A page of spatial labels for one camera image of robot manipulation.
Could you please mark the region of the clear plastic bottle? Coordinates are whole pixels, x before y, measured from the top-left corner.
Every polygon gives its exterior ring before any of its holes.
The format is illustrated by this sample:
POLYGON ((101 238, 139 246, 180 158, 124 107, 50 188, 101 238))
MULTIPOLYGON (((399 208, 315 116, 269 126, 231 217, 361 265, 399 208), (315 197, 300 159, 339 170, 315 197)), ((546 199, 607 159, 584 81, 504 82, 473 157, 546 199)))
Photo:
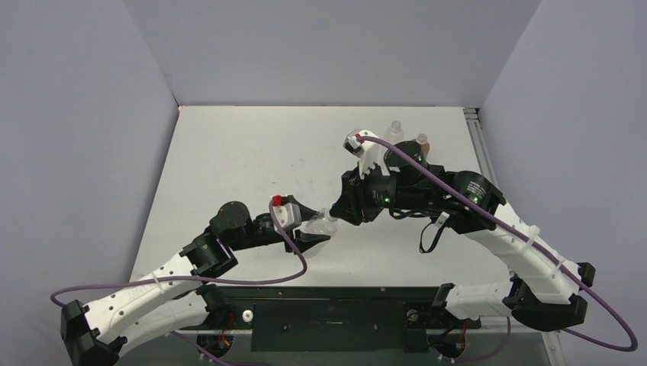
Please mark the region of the clear plastic bottle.
POLYGON ((310 233, 330 236, 331 239, 337 234, 338 222, 327 220, 324 216, 325 210, 321 209, 318 216, 309 219, 295 233, 310 233))

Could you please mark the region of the blue white bottle cap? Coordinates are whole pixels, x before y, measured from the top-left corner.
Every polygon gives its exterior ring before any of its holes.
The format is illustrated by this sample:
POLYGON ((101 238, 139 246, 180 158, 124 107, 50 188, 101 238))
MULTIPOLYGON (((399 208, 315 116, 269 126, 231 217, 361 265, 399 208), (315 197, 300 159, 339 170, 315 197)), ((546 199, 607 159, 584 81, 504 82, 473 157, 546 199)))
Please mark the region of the blue white bottle cap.
POLYGON ((327 220, 330 220, 330 221, 333 221, 333 222, 336 222, 336 221, 338 221, 338 219, 339 219, 338 217, 336 217, 336 216, 334 215, 334 212, 333 212, 333 209, 332 209, 332 208, 327 208, 327 209, 325 210, 325 214, 324 214, 324 216, 325 216, 325 218, 326 218, 327 220))

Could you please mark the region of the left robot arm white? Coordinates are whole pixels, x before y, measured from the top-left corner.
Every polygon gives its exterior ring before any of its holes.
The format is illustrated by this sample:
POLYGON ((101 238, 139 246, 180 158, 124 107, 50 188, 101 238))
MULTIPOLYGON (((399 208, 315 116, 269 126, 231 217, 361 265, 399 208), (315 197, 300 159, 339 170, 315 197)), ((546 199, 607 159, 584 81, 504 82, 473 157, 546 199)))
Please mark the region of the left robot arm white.
POLYGON ((227 202, 203 233, 139 281, 98 300, 64 305, 60 333, 68 356, 74 365, 114 365, 131 349, 178 329, 231 322, 214 281, 237 265, 235 251, 281 242, 304 260, 336 231, 330 209, 312 210, 293 196, 274 196, 268 213, 256 218, 244 203, 227 202))

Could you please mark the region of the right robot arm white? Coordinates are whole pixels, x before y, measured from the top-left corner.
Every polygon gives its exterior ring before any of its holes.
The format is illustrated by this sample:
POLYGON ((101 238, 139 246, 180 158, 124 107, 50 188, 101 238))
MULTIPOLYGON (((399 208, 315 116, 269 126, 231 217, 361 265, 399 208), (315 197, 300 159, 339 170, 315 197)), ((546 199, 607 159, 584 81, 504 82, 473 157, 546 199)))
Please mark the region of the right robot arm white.
POLYGON ((414 141, 385 153, 388 174, 377 163, 377 143, 352 136, 344 146, 359 162, 342 176, 333 217, 355 226, 372 222, 383 210, 396 220, 426 217, 439 231, 451 229, 481 244, 511 270, 506 281, 442 285, 430 305, 436 323, 510 316, 531 329, 551 332, 584 322, 587 301, 580 290, 592 285, 594 267, 551 249, 486 177, 430 164, 414 141))

